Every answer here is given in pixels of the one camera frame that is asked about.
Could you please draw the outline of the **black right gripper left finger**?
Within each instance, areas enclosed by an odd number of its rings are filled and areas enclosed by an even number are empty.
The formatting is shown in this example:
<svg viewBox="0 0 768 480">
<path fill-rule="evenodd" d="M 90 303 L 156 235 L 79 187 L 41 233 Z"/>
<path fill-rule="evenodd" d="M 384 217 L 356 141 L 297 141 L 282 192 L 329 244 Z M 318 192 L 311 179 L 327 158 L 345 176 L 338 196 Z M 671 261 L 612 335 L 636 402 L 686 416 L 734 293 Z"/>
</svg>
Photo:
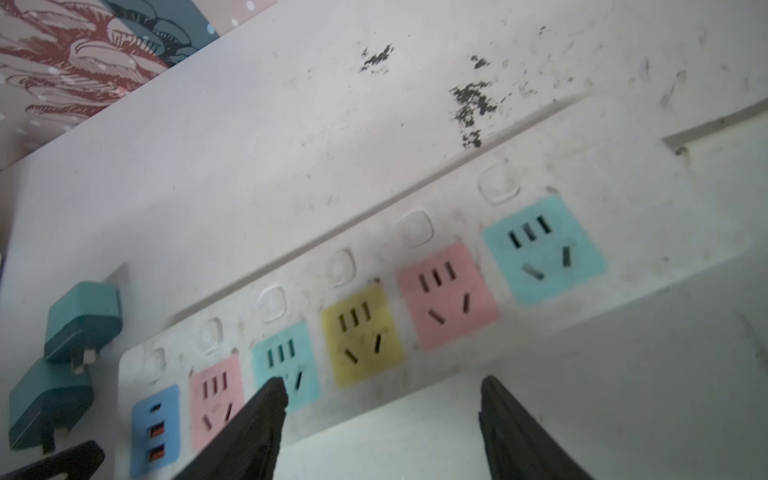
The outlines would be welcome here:
<svg viewBox="0 0 768 480">
<path fill-rule="evenodd" d="M 283 379 L 269 379 L 176 477 L 271 479 L 280 451 L 287 406 Z"/>
</svg>

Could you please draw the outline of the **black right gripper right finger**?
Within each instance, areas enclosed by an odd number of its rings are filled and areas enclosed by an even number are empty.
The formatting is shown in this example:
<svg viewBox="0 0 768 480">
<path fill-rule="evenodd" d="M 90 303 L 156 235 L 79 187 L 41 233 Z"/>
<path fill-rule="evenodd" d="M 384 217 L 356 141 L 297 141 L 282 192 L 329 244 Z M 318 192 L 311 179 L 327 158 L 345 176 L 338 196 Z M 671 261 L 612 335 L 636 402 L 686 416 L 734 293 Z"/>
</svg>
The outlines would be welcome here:
<svg viewBox="0 0 768 480">
<path fill-rule="evenodd" d="M 493 479 L 589 479 L 495 376 L 481 384 L 479 425 Z"/>
</svg>

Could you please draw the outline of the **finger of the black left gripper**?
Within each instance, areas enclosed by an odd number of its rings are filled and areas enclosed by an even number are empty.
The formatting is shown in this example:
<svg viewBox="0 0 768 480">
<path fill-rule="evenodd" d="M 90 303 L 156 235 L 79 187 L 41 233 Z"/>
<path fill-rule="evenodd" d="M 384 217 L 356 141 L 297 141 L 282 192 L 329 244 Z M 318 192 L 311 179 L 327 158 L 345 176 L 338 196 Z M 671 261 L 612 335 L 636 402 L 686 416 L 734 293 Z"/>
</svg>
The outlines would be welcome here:
<svg viewBox="0 0 768 480">
<path fill-rule="evenodd" d="M 88 480 L 105 460 L 104 450 L 93 440 L 1 475 L 2 480 Z"/>
</svg>

